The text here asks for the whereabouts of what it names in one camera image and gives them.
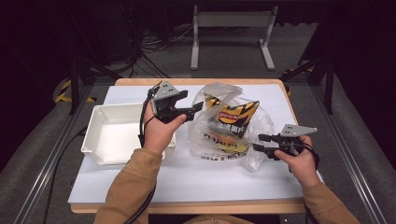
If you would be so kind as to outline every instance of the sleeve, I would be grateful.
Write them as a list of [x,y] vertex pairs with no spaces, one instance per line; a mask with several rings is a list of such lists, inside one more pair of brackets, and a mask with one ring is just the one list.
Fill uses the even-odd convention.
[[303,195],[306,206],[318,223],[359,223],[338,197],[323,183],[303,189]]
[[[131,217],[154,188],[161,162],[162,155],[136,149],[111,184],[94,223],[124,223]],[[145,211],[135,223],[149,223],[148,212]]]

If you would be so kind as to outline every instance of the hand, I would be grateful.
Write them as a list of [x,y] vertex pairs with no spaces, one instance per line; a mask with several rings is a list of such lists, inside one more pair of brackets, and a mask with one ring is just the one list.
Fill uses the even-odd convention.
[[[312,141],[309,136],[301,135],[300,139],[303,143],[312,146]],[[308,149],[303,150],[297,157],[292,157],[281,150],[275,151],[275,155],[289,165],[291,172],[303,188],[316,185],[320,182],[315,167],[314,156]]]
[[[145,117],[143,118],[144,124],[146,124],[153,116],[154,112],[152,111],[151,102],[148,102]],[[186,118],[187,116],[183,114],[167,124],[162,123],[157,118],[152,119],[144,127],[145,145],[143,145],[143,148],[158,154],[163,154],[163,151],[168,147],[172,139],[173,133],[184,123]]]

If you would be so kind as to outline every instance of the clear plastic bag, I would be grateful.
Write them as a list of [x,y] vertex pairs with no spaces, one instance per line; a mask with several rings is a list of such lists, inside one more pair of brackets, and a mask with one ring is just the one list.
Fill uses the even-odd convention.
[[242,164],[257,170],[265,155],[249,152],[253,150],[251,144],[259,141],[259,133],[272,134],[274,123],[258,101],[240,97],[242,91],[233,85],[213,83],[197,93],[193,104],[202,101],[205,104],[189,123],[188,143],[192,156],[211,161],[245,157]]

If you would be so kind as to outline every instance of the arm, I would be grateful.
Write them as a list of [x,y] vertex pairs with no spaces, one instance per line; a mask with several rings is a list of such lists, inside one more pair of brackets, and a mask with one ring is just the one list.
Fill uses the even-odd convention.
[[[312,146],[310,137],[303,135],[301,140]],[[359,223],[337,196],[320,182],[314,158],[308,149],[303,150],[297,157],[280,150],[275,154],[290,166],[291,172],[303,188],[305,204],[318,223]]]
[[[124,223],[147,199],[153,190],[162,153],[169,145],[173,133],[184,122],[186,115],[180,115],[172,122],[164,124],[153,117],[151,104],[145,112],[145,145],[134,151],[131,159],[116,176],[108,190],[105,204],[99,208],[95,224]],[[147,210],[135,223],[149,223]]]

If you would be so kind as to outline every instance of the finger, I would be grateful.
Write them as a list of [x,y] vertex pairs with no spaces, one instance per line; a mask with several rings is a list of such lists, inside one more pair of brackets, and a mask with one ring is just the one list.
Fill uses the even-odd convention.
[[187,115],[185,114],[179,115],[171,122],[169,122],[167,125],[171,128],[173,132],[175,132],[178,129],[178,127],[180,127],[184,123],[184,120],[186,120],[186,118]]
[[301,140],[303,143],[305,143],[305,144],[307,144],[307,145],[309,145],[309,146],[312,147],[312,140],[311,140],[311,137],[309,137],[309,136],[307,136],[307,135],[301,135],[301,136],[300,136],[300,140]]
[[285,163],[289,164],[289,162],[293,159],[293,157],[291,155],[288,155],[286,153],[284,153],[281,150],[276,150],[275,151],[275,155],[280,158],[282,161],[284,161]]

